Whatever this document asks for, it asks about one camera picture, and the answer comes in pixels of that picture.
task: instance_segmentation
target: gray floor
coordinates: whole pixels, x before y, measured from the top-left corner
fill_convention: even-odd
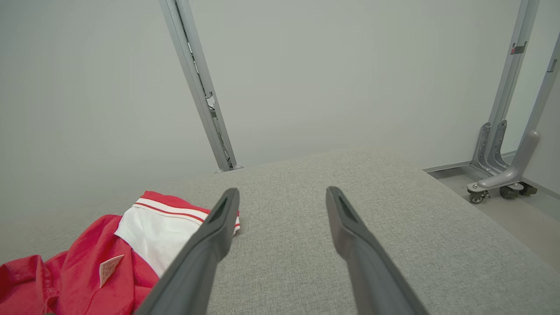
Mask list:
[[[466,185],[485,178],[470,166],[430,173],[468,200]],[[544,192],[508,200],[497,189],[474,205],[560,272],[560,200]]]

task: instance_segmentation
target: gray fabric surface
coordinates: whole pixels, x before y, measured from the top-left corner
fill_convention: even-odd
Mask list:
[[[355,312],[330,236],[327,186],[342,189],[430,312],[560,311],[554,270],[453,191],[384,151],[334,151],[146,190],[211,208],[224,190],[239,189],[241,230],[218,266],[209,312]],[[48,258],[141,193],[8,236],[24,248],[18,257]]]

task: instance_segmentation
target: latch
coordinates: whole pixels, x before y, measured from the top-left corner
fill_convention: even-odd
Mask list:
[[[514,43],[513,46],[511,47],[510,55],[523,54],[525,52],[525,47],[527,47],[527,42],[525,42],[525,44],[523,44],[523,46],[515,46],[515,43]]]

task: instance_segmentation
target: black wheel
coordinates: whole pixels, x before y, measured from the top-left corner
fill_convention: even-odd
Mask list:
[[[484,199],[484,194],[482,193],[472,193],[469,195],[469,200],[471,203],[481,203],[482,199]]]
[[[528,196],[530,194],[536,194],[536,188],[526,184],[526,183],[521,183],[523,185],[523,189],[519,191],[519,194],[522,196]]]
[[[519,191],[511,189],[508,186],[500,187],[500,196],[505,199],[513,199],[519,196]]]

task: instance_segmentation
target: clothing tag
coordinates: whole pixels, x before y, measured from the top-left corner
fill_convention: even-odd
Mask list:
[[[107,279],[113,274],[113,272],[115,272],[117,265],[123,257],[124,255],[116,256],[99,264],[99,280],[101,281],[99,284],[100,289],[105,282],[107,282]]]

